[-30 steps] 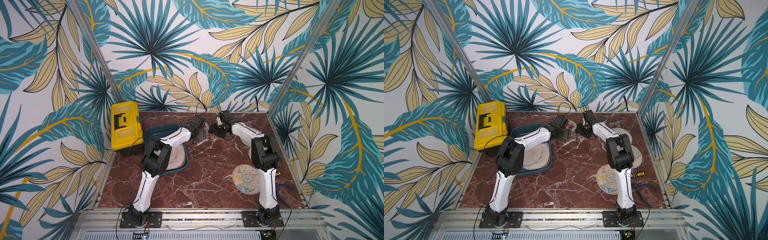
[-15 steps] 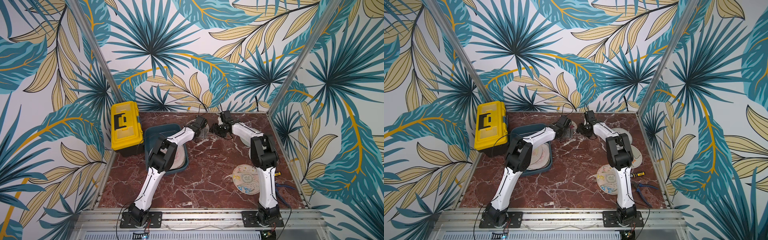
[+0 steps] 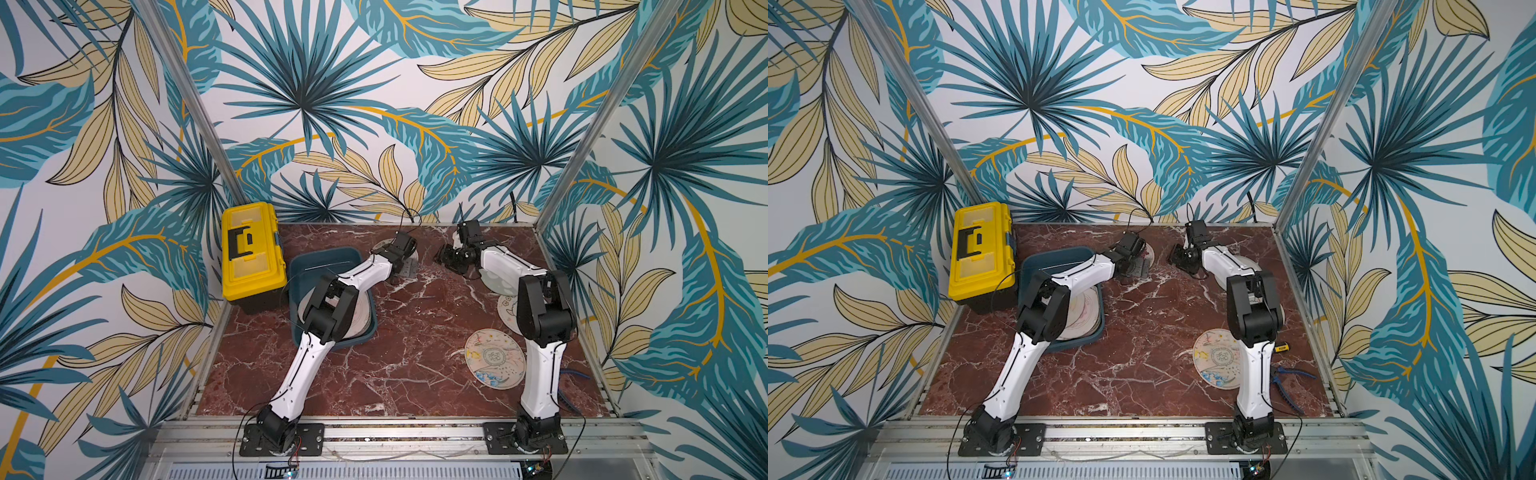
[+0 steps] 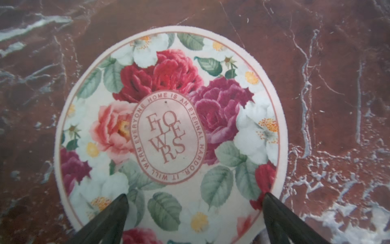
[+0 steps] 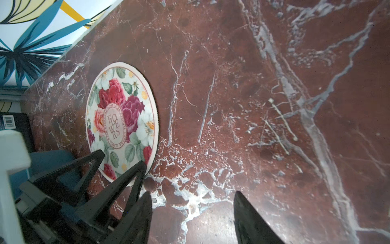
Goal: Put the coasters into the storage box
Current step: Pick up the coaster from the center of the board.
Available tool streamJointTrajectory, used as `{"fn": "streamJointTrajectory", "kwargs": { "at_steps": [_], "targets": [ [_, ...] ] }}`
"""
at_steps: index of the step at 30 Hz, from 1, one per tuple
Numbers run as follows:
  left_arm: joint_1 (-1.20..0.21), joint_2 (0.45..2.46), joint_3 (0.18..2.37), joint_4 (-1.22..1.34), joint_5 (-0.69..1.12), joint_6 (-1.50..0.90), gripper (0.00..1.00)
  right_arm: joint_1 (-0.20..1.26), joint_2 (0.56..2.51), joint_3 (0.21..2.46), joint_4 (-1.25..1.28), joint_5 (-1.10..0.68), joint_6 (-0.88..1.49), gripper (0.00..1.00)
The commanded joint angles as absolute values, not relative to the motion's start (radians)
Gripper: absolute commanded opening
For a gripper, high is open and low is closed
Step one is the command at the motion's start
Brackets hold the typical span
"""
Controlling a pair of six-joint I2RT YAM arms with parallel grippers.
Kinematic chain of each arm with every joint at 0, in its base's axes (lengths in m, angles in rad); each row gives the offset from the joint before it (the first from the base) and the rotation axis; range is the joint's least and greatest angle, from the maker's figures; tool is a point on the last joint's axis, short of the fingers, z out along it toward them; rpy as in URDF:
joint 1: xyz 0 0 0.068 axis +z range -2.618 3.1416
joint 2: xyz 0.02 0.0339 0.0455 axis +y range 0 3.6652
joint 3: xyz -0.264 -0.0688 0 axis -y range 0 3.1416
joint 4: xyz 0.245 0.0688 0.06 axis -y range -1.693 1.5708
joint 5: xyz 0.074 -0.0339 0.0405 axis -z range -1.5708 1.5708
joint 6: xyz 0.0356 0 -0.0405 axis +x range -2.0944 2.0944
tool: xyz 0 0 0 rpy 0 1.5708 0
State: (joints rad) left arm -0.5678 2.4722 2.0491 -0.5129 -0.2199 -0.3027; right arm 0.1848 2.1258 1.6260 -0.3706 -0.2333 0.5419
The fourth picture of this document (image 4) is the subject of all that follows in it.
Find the floral rose coaster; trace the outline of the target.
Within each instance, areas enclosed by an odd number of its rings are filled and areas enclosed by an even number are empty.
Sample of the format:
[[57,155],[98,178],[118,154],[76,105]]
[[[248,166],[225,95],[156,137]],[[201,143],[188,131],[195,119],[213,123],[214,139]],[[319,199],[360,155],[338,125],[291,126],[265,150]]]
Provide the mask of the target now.
[[248,244],[280,196],[288,133],[277,92],[243,48],[160,27],[102,53],[71,90],[54,168],[80,230],[118,196],[125,244]]

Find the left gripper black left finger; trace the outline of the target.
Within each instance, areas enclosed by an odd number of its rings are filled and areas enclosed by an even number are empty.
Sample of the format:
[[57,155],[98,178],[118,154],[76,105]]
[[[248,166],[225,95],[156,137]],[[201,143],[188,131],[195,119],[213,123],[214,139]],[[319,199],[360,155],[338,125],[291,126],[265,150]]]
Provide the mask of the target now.
[[86,226],[80,229],[68,244],[118,244],[121,242],[129,203],[125,194],[119,195]]

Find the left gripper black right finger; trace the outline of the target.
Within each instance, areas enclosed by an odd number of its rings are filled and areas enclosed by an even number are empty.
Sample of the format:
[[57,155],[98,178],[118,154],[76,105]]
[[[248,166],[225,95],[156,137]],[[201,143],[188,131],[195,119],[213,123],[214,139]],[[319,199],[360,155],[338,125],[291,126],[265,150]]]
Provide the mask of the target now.
[[271,193],[265,194],[263,213],[272,244],[329,244]]

